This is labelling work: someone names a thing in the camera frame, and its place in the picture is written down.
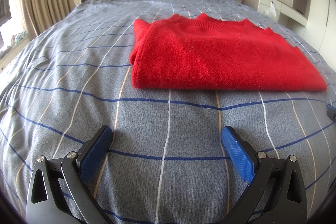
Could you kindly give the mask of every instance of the blue gripper pad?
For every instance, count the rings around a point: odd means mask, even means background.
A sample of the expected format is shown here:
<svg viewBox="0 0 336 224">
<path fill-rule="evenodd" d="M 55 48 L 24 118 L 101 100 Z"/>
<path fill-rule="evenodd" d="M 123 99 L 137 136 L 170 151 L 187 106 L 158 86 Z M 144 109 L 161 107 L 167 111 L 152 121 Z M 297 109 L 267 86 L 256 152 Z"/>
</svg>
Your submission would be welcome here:
<svg viewBox="0 0 336 224">
<path fill-rule="evenodd" d="M 227 127 L 222 129 L 221 140 L 241 179 L 251 183 L 254 177 L 253 163 Z"/>
<path fill-rule="evenodd" d="M 80 166 L 80 179 L 83 183 L 93 178 L 101 159 L 110 148 L 113 138 L 112 129 L 106 127 L 91 149 L 87 152 Z"/>
</svg>

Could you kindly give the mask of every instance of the blue line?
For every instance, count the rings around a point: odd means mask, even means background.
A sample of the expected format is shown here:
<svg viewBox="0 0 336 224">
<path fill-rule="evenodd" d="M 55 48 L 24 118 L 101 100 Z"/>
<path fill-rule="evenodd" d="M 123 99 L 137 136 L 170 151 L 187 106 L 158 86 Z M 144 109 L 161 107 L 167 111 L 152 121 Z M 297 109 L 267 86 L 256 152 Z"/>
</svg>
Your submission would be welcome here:
<svg viewBox="0 0 336 224">
<path fill-rule="evenodd" d="M 33 170 L 30 168 L 30 166 L 28 165 L 28 163 L 26 163 L 26 161 L 19 155 L 18 152 L 15 151 L 14 147 L 11 145 L 11 143 L 9 142 L 9 140 L 7 139 L 7 137 L 5 136 L 5 134 L 3 133 L 1 127 L 0 127 L 0 131 L 1 131 L 1 134 L 4 136 L 4 138 L 6 139 L 9 147 L 14 151 L 14 153 L 19 157 L 19 159 L 25 164 L 25 166 L 28 167 L 28 169 L 32 172 Z"/>
<path fill-rule="evenodd" d="M 13 192 L 13 194 L 20 200 L 19 196 L 14 192 L 14 190 L 10 187 L 9 183 L 7 182 L 7 180 L 5 179 L 5 175 L 3 174 L 2 170 L 0 169 L 0 172 L 2 174 L 3 180 L 6 182 L 7 186 L 9 187 L 9 189 L 11 189 L 11 191 Z"/>
<path fill-rule="evenodd" d="M 162 160 L 162 157 L 133 154 L 110 149 L 108 153 L 116 153 L 123 156 L 136 157 L 149 160 Z M 230 157 L 165 157 L 165 160 L 229 160 Z"/>
<path fill-rule="evenodd" d="M 54 59 L 59 53 L 61 52 L 80 52 L 80 51 L 83 51 L 83 50 L 86 50 L 88 48 L 115 48 L 115 47 L 130 47 L 130 46 L 134 46 L 134 44 L 130 44 L 130 45 L 127 45 L 127 46 L 97 46 L 97 47 L 86 47 L 86 48 L 82 48 L 80 50 L 72 50 L 72 51 L 59 51 L 55 54 L 54 57 L 50 57 L 48 58 L 47 56 L 40 56 L 40 57 L 33 57 L 33 59 L 40 59 L 40 58 L 46 58 L 47 60 L 52 60 Z"/>
<path fill-rule="evenodd" d="M 81 27 L 78 27 L 76 29 L 72 29 L 72 30 L 61 30 L 62 32 L 66 32 L 66 31 L 75 31 L 75 30 L 79 30 L 79 29 L 82 29 L 82 28 L 85 28 L 85 27 L 91 27 L 93 25 L 97 25 L 99 23 L 95 23 L 95 24 L 92 24 L 92 25 L 88 25 L 88 26 L 81 26 Z M 107 27 L 102 27 L 102 28 L 97 28 L 97 29 L 94 29 L 94 30 L 89 30 L 89 31 L 85 31 L 85 32 L 81 32 L 81 33 L 73 33 L 73 34 L 70 34 L 70 35 L 66 35 L 66 34 L 60 34 L 58 35 L 58 37 L 74 37 L 74 36 L 79 36 L 81 34 L 84 34 L 84 33 L 88 33 L 88 32 L 95 32 L 95 31 L 98 31 L 98 30 L 103 30 L 103 29 L 111 29 L 111 28 L 114 28 L 114 27 L 124 27 L 124 28 L 129 28 L 130 26 L 120 26 L 120 25 L 114 25 L 114 26 L 107 26 Z M 51 35 L 45 35 L 44 37 L 42 38 L 47 38 L 47 37 L 50 37 L 52 36 L 53 33 Z"/>
<path fill-rule="evenodd" d="M 122 221 L 130 222 L 130 223 L 155 224 L 154 222 L 150 222 L 150 221 L 142 221 L 142 220 L 135 220 L 135 219 L 121 217 L 121 216 L 118 216 L 116 213 L 113 213 L 112 211 L 109 211 L 109 210 L 104 210 L 104 212 L 109 214 L 109 215 L 113 215 L 113 216 L 115 216 L 116 218 L 118 218 Z"/>
<path fill-rule="evenodd" d="M 95 68 L 98 68 L 99 66 L 96 65 L 92 65 L 92 64 L 88 64 L 88 63 L 83 63 L 83 64 L 73 64 L 73 65 L 57 65 L 58 66 L 62 66 L 62 67 L 72 67 L 72 66 L 92 66 Z M 126 64 L 126 65 L 106 65 L 106 66 L 100 66 L 99 68 L 121 68 L 121 67 L 127 67 L 127 66 L 131 66 L 131 64 Z M 27 68 L 27 69 L 36 69 L 36 70 L 43 70 L 43 71 L 47 71 L 47 70 L 54 70 L 56 67 L 52 68 L 52 69 L 38 69 L 36 67 L 32 67 L 32 68 Z"/>
<path fill-rule="evenodd" d="M 290 142 L 290 143 L 287 143 L 287 144 L 284 144 L 284 145 L 277 146 L 275 149 L 285 148 L 285 147 L 291 146 L 291 145 L 293 145 L 293 144 L 299 143 L 299 142 L 301 142 L 301 141 L 303 141 L 303 140 L 306 140 L 306 139 L 308 139 L 308 138 L 310 138 L 310 137 L 316 135 L 317 133 L 320 133 L 322 130 L 325 130 L 326 128 L 332 126 L 334 123 L 335 123 L 335 122 L 332 122 L 331 124 L 325 126 L 324 128 L 322 128 L 322 129 L 320 129 L 320 130 L 317 130 L 316 132 L 314 132 L 314 133 L 312 133 L 312 134 L 310 134 L 310 135 L 307 135 L 307 136 L 305 136 L 305 137 L 303 137 L 303 138 L 300 138 L 300 139 L 298 139 L 298 140 L 296 140 L 296 141 L 293 141 L 293 142 Z M 269 151 L 273 151 L 273 150 L 274 150 L 274 148 L 268 148 L 268 149 L 265 149 L 265 150 L 262 150 L 262 151 L 263 151 L 263 152 L 269 152 Z"/>
<path fill-rule="evenodd" d="M 165 157 L 165 160 L 230 160 L 230 157 Z"/>
<path fill-rule="evenodd" d="M 147 98 L 120 98 L 120 99 L 106 99 L 106 98 L 100 98 L 92 93 L 89 92 L 81 92 L 80 90 L 68 90 L 65 88 L 57 87 L 53 89 L 40 89 L 36 87 L 31 87 L 31 86 L 25 86 L 25 85 L 19 85 L 19 87 L 26 88 L 26 89 L 34 89 L 34 90 L 42 90 L 42 91 L 54 91 L 54 90 L 63 90 L 67 92 L 73 92 L 73 93 L 82 93 L 83 95 L 88 95 L 91 96 L 97 100 L 104 101 L 104 102 L 118 102 L 118 101 L 146 101 L 146 102 L 156 102 L 156 103 L 168 103 L 168 100 L 158 100 L 158 99 L 147 99 Z M 264 103 L 274 103 L 274 102 L 284 102 L 284 101 L 297 101 L 297 100 L 311 100 L 311 101 L 318 101 L 318 102 L 323 102 L 322 100 L 318 99 L 311 99 L 311 98 L 283 98 L 283 99 L 275 99 L 275 100 L 265 100 Z M 210 106 L 210 105 L 202 105 L 202 104 L 194 104 L 191 102 L 185 102 L 185 101 L 170 101 L 172 104 L 182 104 L 182 105 L 191 105 L 195 107 L 201 107 L 201 108 L 210 108 L 210 109 L 215 109 L 215 110 L 228 110 L 228 109 L 233 109 L 233 108 L 238 108 L 238 107 L 243 107 L 243 106 L 250 106 L 250 105 L 259 105 L 261 104 L 261 101 L 259 102 L 250 102 L 250 103 L 243 103 L 243 104 L 237 104 L 237 105 L 232 105 L 232 106 L 227 106 L 227 107 L 215 107 L 215 106 Z"/>
<path fill-rule="evenodd" d="M 311 184 L 309 184 L 306 187 L 306 190 L 308 190 L 310 187 L 312 187 L 316 182 L 318 182 L 320 180 L 320 178 L 323 177 L 323 175 L 329 170 L 329 168 L 331 167 L 331 165 L 334 163 L 334 161 L 336 160 L 336 157 L 334 157 L 333 161 L 331 162 L 331 164 L 328 166 L 328 168 L 315 180 L 313 181 Z"/>
<path fill-rule="evenodd" d="M 129 22 L 129 21 L 134 21 L 135 19 L 129 19 L 129 20 L 125 20 L 125 21 Z M 90 25 L 84 25 L 84 26 L 82 24 L 73 24 L 72 26 L 80 26 L 80 27 L 74 28 L 74 29 L 64 29 L 62 31 L 77 31 L 77 30 L 79 30 L 81 28 L 92 27 L 92 26 L 98 25 L 98 24 L 106 24 L 106 23 L 113 23 L 113 22 L 120 22 L 120 20 L 106 21 L 106 22 L 97 22 L 97 23 L 93 23 L 93 24 L 90 24 Z M 86 32 L 92 32 L 92 31 L 96 31 L 96 30 L 100 30 L 100 29 L 108 29 L 108 28 L 112 28 L 112 27 L 117 27 L 117 26 L 107 26 L 107 27 L 104 27 L 104 28 L 94 29 L 94 30 L 86 31 Z M 73 34 L 68 35 L 67 37 L 75 36 L 75 35 L 81 35 L 83 33 L 79 33 L 79 34 L 74 34 L 73 33 Z M 42 38 L 51 37 L 53 34 L 54 33 L 47 33 Z"/>
<path fill-rule="evenodd" d="M 65 195 L 66 197 L 68 197 L 68 198 L 70 198 L 70 199 L 72 199 L 72 200 L 74 199 L 74 198 L 72 197 L 72 195 L 69 195 L 69 194 L 67 194 L 67 193 L 64 193 L 64 192 L 63 192 L 63 195 Z"/>
<path fill-rule="evenodd" d="M 131 33 L 124 33 L 124 34 L 114 34 L 114 33 L 110 33 L 110 34 L 103 34 L 103 35 L 97 35 L 97 36 L 94 36 L 94 37 L 87 37 L 85 39 L 81 39 L 81 40 L 77 40 L 77 41 L 72 41 L 72 42 L 60 42 L 60 43 L 57 43 L 57 44 L 72 44 L 72 43 L 77 43 L 77 42 L 84 42 L 85 40 L 88 40 L 88 39 L 91 39 L 91 38 L 97 38 L 97 37 L 105 37 L 105 36 L 108 36 L 108 35 L 127 35 L 127 34 L 134 34 L 134 32 L 131 32 Z"/>
<path fill-rule="evenodd" d="M 112 153 L 116 153 L 116 154 L 119 154 L 119 155 L 129 156 L 129 157 L 135 157 L 135 158 L 143 158 L 143 159 L 149 159 L 149 160 L 162 160 L 162 157 L 155 157 L 155 156 L 146 156 L 146 155 L 125 153 L 125 152 L 120 152 L 120 151 L 113 150 L 113 149 L 108 150 L 107 152 L 112 152 Z"/>
<path fill-rule="evenodd" d="M 78 142 L 78 143 L 81 143 L 81 144 L 84 143 L 83 141 L 81 141 L 81 140 L 79 140 L 79 139 L 76 139 L 75 137 L 72 137 L 72 136 L 70 136 L 70 135 L 68 135 L 68 134 L 64 134 L 63 132 L 61 132 L 61 131 L 59 131 L 59 130 L 57 130 L 57 129 L 55 129 L 55 128 L 52 128 L 52 127 L 50 127 L 50 126 L 46 126 L 46 125 L 44 125 L 44 124 L 42 124 L 42 123 L 40 123 L 40 122 L 35 122 L 35 121 L 31 120 L 31 119 L 28 119 L 27 117 L 23 116 L 20 112 L 18 112 L 14 106 L 9 105 L 9 104 L 3 99 L 3 97 L 2 97 L 1 95 L 0 95 L 0 98 L 1 98 L 1 100 L 3 100 L 3 101 L 6 103 L 6 105 L 8 105 L 9 107 L 13 108 L 14 111 L 15 111 L 19 116 L 21 116 L 23 119 L 25 119 L 25 120 L 27 120 L 27 121 L 33 123 L 33 124 L 36 124 L 36 125 L 38 125 L 38 126 L 42 126 L 42 127 L 44 127 L 44 128 L 47 128 L 47 129 L 49 129 L 49 130 L 51 130 L 51 131 L 53 131 L 53 132 L 55 132 L 55 133 L 57 133 L 57 134 L 64 135 L 64 137 L 66 137 L 66 138 L 68 138 L 68 139 L 71 139 L 71 140 L 73 140 L 73 141 L 75 141 L 75 142 Z"/>
</svg>

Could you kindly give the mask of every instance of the folded sweater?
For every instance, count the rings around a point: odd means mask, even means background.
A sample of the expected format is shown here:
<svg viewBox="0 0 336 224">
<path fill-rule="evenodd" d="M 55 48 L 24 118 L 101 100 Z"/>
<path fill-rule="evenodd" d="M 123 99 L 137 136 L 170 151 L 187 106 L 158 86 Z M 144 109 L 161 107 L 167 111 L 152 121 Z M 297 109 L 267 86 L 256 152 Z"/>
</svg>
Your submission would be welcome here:
<svg viewBox="0 0 336 224">
<path fill-rule="evenodd" d="M 307 90 L 326 83 L 298 47 L 247 19 L 221 21 L 177 14 L 134 22 L 130 54 L 135 88 Z"/>
</svg>

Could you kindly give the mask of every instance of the metal screw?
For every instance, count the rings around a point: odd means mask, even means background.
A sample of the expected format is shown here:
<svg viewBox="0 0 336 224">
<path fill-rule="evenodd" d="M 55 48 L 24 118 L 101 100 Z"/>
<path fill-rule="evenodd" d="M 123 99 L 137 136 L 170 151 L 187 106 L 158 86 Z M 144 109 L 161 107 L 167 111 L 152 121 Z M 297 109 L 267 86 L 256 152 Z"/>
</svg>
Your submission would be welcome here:
<svg viewBox="0 0 336 224">
<path fill-rule="evenodd" d="M 264 159 L 266 158 L 266 154 L 264 152 L 258 152 L 258 157 L 261 158 L 261 159 Z"/>
<path fill-rule="evenodd" d="M 44 160 L 44 156 L 38 156 L 38 157 L 37 157 L 37 161 L 38 161 L 38 162 L 41 162 L 41 161 L 43 161 L 43 160 Z"/>
<path fill-rule="evenodd" d="M 68 159 L 73 159 L 74 157 L 76 157 L 76 152 L 69 152 L 68 154 L 67 154 L 67 157 L 68 157 Z"/>
<path fill-rule="evenodd" d="M 290 155 L 290 156 L 289 156 L 289 159 L 290 159 L 291 161 L 296 161 L 296 156 Z"/>
</svg>

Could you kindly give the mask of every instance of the blue plaid bedsheet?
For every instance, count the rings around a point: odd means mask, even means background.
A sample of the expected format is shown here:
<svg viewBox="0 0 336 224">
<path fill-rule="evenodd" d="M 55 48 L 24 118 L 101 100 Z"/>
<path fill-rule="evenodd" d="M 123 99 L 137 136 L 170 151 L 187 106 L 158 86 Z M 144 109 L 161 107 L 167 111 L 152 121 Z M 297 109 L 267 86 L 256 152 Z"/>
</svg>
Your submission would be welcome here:
<svg viewBox="0 0 336 224">
<path fill-rule="evenodd" d="M 134 89 L 128 60 L 134 20 L 175 13 L 248 18 L 271 27 L 302 50 L 328 90 Z M 235 0 L 87 1 L 31 41 L 1 74 L 0 85 L 0 187 L 23 217 L 36 158 L 78 150 L 103 124 L 114 130 L 114 140 L 88 187 L 115 223 L 223 219 L 247 185 L 221 146 L 226 125 L 257 151 L 297 156 L 309 214 L 336 176 L 336 125 L 326 115 L 326 105 L 336 102 L 335 71 L 302 38 Z"/>
</svg>

